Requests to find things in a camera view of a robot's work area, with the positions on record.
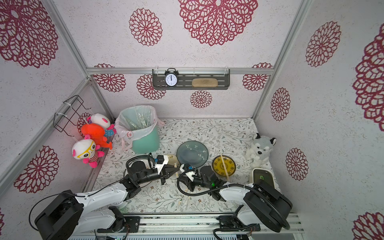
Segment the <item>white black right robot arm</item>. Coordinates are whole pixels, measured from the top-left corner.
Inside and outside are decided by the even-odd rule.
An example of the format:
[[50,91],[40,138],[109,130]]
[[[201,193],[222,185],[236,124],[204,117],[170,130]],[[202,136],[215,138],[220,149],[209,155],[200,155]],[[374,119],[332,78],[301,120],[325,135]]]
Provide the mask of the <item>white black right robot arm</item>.
[[177,188],[183,195],[209,195],[217,201],[240,204],[232,216],[218,217],[221,226],[213,231],[216,239],[219,239],[219,232],[252,232],[258,230],[260,224],[276,233],[290,230],[287,218],[293,207],[291,201],[264,180],[247,185],[226,182],[209,166],[198,170],[183,164],[180,171]]

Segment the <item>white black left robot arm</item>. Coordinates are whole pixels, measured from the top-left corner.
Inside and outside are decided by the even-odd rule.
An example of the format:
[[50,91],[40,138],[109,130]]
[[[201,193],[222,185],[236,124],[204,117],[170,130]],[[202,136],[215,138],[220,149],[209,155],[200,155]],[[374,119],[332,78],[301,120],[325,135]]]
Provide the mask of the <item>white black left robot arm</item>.
[[54,200],[36,217],[35,230],[44,240],[67,240],[72,235],[104,230],[120,232],[127,227],[119,207],[141,191],[141,185],[166,180],[179,171],[169,157],[152,154],[135,156],[126,162],[125,176],[92,192],[67,190],[54,195]]

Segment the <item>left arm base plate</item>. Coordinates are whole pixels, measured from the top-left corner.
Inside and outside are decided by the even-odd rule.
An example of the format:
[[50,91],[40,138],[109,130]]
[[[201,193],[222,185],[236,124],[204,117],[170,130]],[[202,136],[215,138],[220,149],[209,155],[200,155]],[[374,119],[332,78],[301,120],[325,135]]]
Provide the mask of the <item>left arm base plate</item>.
[[121,219],[116,220],[108,229],[97,229],[97,233],[137,233],[139,231],[141,217],[127,216],[122,222]]

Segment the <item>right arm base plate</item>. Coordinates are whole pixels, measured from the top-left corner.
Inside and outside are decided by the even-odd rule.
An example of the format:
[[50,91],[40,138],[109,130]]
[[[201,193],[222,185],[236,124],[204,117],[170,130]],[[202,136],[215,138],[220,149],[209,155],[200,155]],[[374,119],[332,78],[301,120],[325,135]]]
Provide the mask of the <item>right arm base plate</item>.
[[250,231],[250,232],[260,231],[261,230],[260,224],[251,224],[246,226],[239,220],[238,213],[243,207],[244,205],[240,205],[232,215],[218,216],[217,220],[219,221],[220,227],[215,229],[214,233],[234,232],[234,231]]

